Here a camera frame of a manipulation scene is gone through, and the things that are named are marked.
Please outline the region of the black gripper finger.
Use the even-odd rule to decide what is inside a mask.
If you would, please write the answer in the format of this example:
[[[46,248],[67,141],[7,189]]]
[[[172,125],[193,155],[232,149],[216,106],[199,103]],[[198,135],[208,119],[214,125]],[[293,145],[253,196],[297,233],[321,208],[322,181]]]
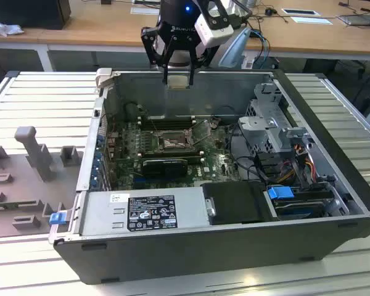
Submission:
[[[154,48],[154,42],[158,41],[158,37],[163,41],[163,51],[161,54]],[[169,34],[167,31],[164,32],[159,27],[143,27],[141,29],[141,40],[150,64],[163,68],[163,83],[167,84],[168,63],[175,51],[177,36]]]
[[[218,46],[206,48],[200,58],[197,57],[196,43],[191,37],[187,39],[188,52],[190,57],[189,85],[194,84],[195,70],[200,67],[208,67],[218,51]]]

